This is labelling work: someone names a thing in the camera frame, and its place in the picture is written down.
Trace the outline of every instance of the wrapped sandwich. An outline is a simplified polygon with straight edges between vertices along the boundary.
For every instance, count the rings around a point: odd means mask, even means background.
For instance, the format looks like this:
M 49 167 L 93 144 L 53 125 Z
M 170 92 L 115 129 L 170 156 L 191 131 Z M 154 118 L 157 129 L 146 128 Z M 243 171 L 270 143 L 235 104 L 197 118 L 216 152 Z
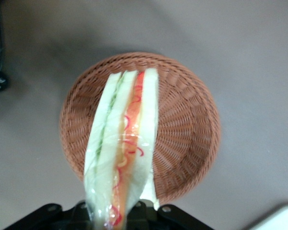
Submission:
M 157 70 L 111 74 L 85 154 L 84 186 L 95 229 L 124 229 L 143 191 L 155 192 L 151 175 L 157 127 Z

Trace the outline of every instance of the brown wicker basket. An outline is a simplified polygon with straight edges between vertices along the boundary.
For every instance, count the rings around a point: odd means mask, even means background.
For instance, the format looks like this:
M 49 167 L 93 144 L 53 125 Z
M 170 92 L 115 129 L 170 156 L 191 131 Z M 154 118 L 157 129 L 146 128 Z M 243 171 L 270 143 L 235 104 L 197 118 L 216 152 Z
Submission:
M 153 158 L 160 203 L 190 191 L 211 167 L 220 142 L 220 121 L 201 80 L 175 60 L 151 53 L 107 58 L 84 72 L 60 114 L 60 135 L 70 166 L 83 180 L 84 156 L 92 122 L 108 76 L 125 70 L 159 73 L 159 125 Z

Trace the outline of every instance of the screw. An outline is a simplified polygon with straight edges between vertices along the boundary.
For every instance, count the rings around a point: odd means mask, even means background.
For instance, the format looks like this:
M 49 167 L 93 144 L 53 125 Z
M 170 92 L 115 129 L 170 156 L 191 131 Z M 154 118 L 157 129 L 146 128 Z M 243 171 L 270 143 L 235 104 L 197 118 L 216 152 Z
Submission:
M 170 211 L 171 211 L 171 208 L 168 207 L 168 206 L 164 206 L 164 207 L 162 208 L 162 211 L 164 211 L 164 212 L 170 212 Z
M 54 210 L 56 210 L 56 209 L 57 209 L 57 206 L 56 206 L 56 205 L 53 205 L 53 206 L 47 208 L 47 211 L 48 211 L 48 212 L 52 212 L 52 211 L 54 211 Z

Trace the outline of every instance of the black metal bracket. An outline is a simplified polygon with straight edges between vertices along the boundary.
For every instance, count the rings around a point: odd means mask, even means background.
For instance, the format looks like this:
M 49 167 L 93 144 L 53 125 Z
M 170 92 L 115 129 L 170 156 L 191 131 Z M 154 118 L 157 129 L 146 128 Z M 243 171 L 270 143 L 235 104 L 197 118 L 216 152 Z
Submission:
M 94 230 L 85 201 L 67 211 L 58 204 L 47 204 L 4 230 Z M 153 203 L 139 201 L 127 216 L 127 230 L 213 230 L 174 205 L 158 211 Z

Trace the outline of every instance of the gray carpet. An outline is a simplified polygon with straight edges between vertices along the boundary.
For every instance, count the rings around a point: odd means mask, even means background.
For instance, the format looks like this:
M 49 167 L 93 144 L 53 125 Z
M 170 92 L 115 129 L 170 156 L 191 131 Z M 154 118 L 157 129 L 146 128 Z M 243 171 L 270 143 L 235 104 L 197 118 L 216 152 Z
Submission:
M 211 90 L 222 143 L 205 179 L 173 202 L 217 230 L 242 229 L 288 202 L 288 0 L 5 0 L 0 93 L 0 229 L 83 185 L 60 146 L 61 105 L 105 57 L 177 59 Z

